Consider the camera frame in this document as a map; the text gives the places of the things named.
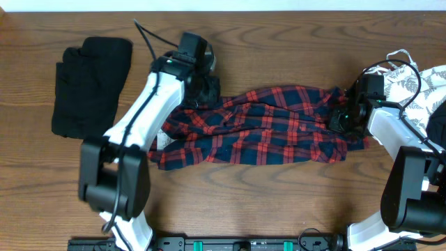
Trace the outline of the red navy plaid shirt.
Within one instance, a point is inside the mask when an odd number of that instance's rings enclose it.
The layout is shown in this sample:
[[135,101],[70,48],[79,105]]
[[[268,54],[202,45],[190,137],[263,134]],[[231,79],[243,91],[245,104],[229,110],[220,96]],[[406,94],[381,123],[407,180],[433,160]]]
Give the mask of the red navy plaid shirt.
[[328,130],[332,108],[343,105],[343,92],[309,86],[278,86],[223,97],[212,106],[180,106],[162,132],[173,141],[153,144],[148,159],[162,170],[201,162],[283,165],[333,163],[348,152],[367,149],[365,138]]

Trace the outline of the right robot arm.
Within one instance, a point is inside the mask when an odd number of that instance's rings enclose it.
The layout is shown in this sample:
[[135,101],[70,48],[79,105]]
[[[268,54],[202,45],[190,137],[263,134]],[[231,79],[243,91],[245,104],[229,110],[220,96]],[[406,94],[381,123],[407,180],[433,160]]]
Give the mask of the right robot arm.
[[348,226],[344,250],[415,250],[445,235],[445,150],[424,137],[403,107],[384,94],[381,75],[362,75],[335,107],[328,129],[375,138],[394,164],[380,210]]

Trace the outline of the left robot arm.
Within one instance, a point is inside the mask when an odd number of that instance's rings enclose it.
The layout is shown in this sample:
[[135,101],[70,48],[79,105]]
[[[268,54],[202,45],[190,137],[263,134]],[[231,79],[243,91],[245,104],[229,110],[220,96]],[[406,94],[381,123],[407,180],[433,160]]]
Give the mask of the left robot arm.
[[120,249],[151,249],[153,230],[144,214],[151,190],[147,153],[175,108],[217,102],[215,64],[207,40],[183,33],[176,50],[154,60],[143,91],[123,118],[103,136],[82,142],[79,199],[105,219],[102,232],[112,232]]

